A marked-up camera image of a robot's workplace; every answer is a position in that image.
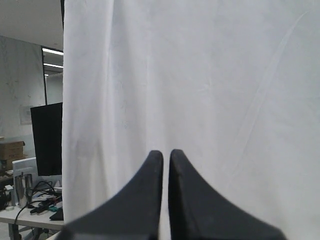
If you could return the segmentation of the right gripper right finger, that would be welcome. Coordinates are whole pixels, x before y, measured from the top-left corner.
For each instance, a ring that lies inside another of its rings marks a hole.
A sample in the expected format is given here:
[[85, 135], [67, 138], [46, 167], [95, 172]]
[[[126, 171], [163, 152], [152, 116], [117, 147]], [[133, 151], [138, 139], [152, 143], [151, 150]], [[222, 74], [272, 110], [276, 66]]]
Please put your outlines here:
[[173, 240], [286, 239], [280, 229], [219, 194], [180, 149], [170, 153], [168, 213]]

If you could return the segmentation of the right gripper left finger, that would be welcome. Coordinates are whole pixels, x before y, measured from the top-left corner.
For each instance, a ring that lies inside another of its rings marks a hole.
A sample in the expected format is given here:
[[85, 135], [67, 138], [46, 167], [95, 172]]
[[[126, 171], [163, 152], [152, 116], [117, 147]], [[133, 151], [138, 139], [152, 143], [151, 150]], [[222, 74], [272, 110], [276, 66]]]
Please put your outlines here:
[[66, 224], [58, 240], [157, 240], [163, 191], [163, 154], [149, 152], [133, 178], [94, 211]]

